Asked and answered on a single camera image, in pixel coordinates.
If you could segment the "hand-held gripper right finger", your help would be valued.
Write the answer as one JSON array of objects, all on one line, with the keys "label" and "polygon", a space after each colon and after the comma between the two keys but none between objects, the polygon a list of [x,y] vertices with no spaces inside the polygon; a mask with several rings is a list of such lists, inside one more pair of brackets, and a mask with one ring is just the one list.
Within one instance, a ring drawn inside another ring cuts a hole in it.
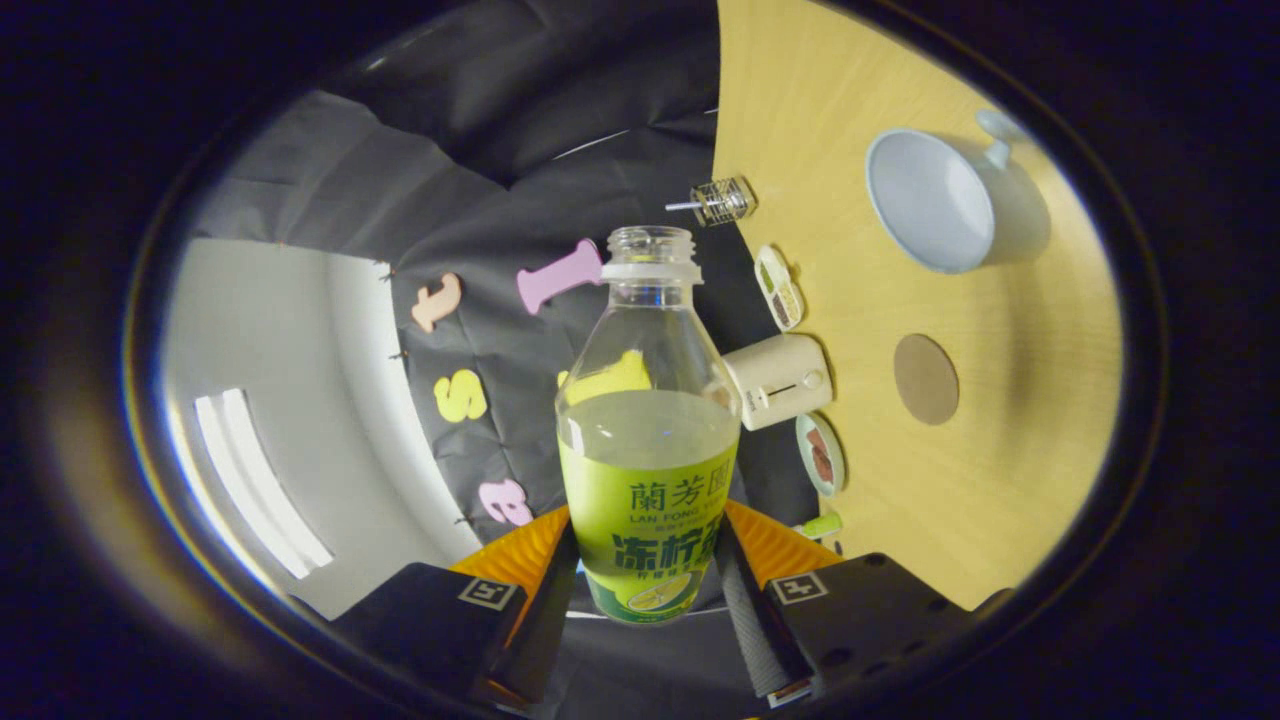
[{"label": "hand-held gripper right finger", "polygon": [[735,501],[716,565],[751,684],[772,708],[868,705],[934,670],[1009,596],[964,609],[886,553],[842,557]]}]

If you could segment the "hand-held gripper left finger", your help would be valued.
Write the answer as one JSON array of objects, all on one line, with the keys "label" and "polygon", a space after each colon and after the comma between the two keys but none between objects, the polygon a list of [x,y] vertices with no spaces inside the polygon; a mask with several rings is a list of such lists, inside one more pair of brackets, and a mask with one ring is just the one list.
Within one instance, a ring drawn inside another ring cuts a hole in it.
[{"label": "hand-held gripper left finger", "polygon": [[332,628],[434,691],[536,705],[559,652],[577,565],[570,511],[561,507],[452,568],[406,565]]}]

